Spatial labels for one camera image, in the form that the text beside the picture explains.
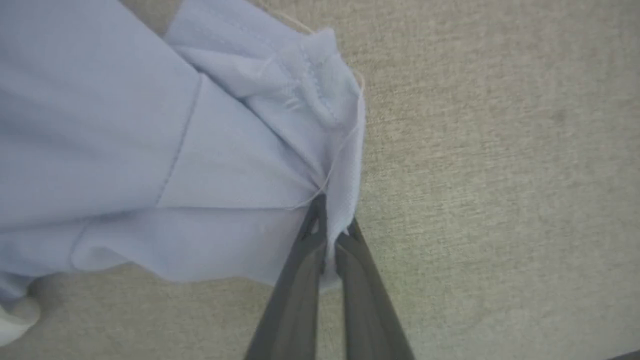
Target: cloth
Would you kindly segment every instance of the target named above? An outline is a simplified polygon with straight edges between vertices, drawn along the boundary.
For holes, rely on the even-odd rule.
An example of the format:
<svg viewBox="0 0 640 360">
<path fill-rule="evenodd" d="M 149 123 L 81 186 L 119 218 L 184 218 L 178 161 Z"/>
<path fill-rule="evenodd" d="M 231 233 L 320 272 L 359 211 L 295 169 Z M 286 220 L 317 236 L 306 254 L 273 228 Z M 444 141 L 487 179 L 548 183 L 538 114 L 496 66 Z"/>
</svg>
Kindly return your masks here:
<svg viewBox="0 0 640 360">
<path fill-rule="evenodd" d="M 244 1 L 187 0 L 165 40 L 115 0 L 0 6 L 0 300 L 127 262 L 274 282 L 314 195 L 331 241 L 350 223 L 364 102 L 332 30 Z"/>
</svg>

